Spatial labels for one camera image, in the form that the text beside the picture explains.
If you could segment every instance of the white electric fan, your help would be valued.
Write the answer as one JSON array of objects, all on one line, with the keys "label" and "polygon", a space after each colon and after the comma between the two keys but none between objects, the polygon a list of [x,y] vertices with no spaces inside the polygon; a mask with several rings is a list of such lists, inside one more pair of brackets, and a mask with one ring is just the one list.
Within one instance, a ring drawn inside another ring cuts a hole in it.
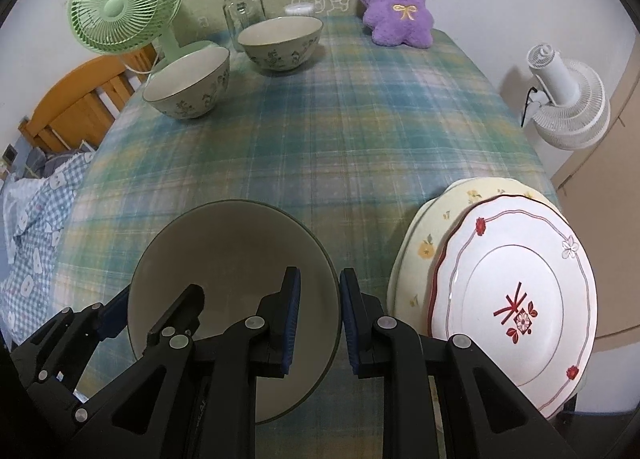
[{"label": "white electric fan", "polygon": [[136,51],[158,38],[166,61],[212,42],[181,48],[171,29],[181,0],[69,0],[68,18],[78,41],[100,54]]},{"label": "white electric fan", "polygon": [[597,143],[607,131],[611,113],[596,71],[576,60],[562,60],[546,43],[531,49],[527,61],[544,89],[532,100],[538,102],[531,120],[540,137],[562,150]]}]

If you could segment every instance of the plate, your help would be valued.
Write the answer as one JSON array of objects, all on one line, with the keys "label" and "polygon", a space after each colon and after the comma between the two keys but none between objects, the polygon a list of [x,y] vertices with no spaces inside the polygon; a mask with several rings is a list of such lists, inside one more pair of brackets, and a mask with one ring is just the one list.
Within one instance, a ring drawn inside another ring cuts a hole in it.
[{"label": "plate", "polygon": [[223,333],[254,315],[260,299],[280,290],[287,265],[302,277],[296,346],[284,379],[257,378],[255,420],[292,410],[313,392],[331,365],[340,338],[334,268],[299,222],[266,204],[230,200],[178,217],[146,248],[129,293],[129,337],[137,359],[146,333],[186,286],[204,289],[194,339]]},{"label": "plate", "polygon": [[526,197],[476,204],[434,269],[431,334],[468,335],[545,417],[582,375],[596,312],[580,241],[555,211]]},{"label": "plate", "polygon": [[389,283],[395,293],[391,304],[387,291],[387,306],[393,316],[426,334],[433,266],[444,237],[470,206],[500,194],[528,196],[557,211],[540,192],[515,179],[478,177],[453,183],[429,208],[423,206],[411,222]]}]

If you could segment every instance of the stuffed animal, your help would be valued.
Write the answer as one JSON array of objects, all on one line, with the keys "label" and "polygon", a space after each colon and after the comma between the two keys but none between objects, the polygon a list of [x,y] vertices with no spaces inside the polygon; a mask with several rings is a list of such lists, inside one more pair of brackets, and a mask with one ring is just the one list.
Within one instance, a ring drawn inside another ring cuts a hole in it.
[{"label": "stuffed animal", "polygon": [[433,44],[433,16],[425,0],[361,0],[367,10],[363,22],[372,29],[375,44],[405,43],[426,49]]}]

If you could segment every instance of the plaid tablecloth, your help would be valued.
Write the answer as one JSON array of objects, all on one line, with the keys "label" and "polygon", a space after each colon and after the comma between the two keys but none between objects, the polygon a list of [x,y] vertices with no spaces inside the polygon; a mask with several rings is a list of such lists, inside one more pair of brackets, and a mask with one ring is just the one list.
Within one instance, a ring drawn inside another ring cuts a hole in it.
[{"label": "plaid tablecloth", "polygon": [[[428,50],[374,45],[356,18],[326,20],[312,59],[261,73],[232,57],[205,118],[175,121],[137,93],[88,170],[61,242],[52,312],[107,302],[156,233],[195,206],[248,198],[311,229],[338,272],[354,267],[385,304],[418,208],[461,178],[516,178],[556,201],[517,119],[443,32]],[[79,389],[133,360],[126,335],[100,344]],[[344,338],[316,392],[257,430],[257,456],[380,457],[382,384],[351,375]]]}]

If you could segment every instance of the red-rimmed plate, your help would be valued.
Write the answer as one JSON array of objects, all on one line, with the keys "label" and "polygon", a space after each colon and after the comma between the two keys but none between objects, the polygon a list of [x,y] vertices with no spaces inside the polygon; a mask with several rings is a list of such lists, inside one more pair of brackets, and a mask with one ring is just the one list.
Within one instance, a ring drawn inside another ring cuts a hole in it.
[{"label": "red-rimmed plate", "polygon": [[550,417],[587,364],[596,312],[591,265],[565,220],[499,196],[452,230],[434,273],[430,333],[468,335]]}]

